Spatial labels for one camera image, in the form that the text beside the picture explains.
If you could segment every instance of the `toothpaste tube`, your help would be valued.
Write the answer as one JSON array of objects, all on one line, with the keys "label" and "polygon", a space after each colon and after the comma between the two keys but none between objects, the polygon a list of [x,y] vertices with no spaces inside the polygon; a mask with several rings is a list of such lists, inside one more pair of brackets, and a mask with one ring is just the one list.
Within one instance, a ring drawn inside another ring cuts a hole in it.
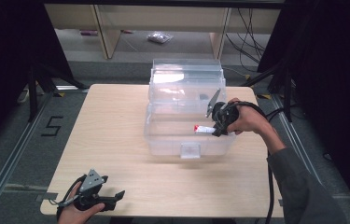
[{"label": "toothpaste tube", "polygon": [[199,126],[198,124],[194,125],[195,133],[213,133],[216,129],[211,127]]}]

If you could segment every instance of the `plastic storage bin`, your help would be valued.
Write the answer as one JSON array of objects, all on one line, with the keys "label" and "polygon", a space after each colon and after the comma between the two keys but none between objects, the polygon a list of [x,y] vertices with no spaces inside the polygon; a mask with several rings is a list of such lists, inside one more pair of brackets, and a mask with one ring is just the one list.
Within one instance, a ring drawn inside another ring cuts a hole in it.
[{"label": "plastic storage bin", "polygon": [[207,105],[217,89],[226,101],[225,78],[217,60],[154,60],[149,83],[145,138],[153,155],[200,158],[225,154],[235,135],[194,133],[194,125],[213,127]]}]

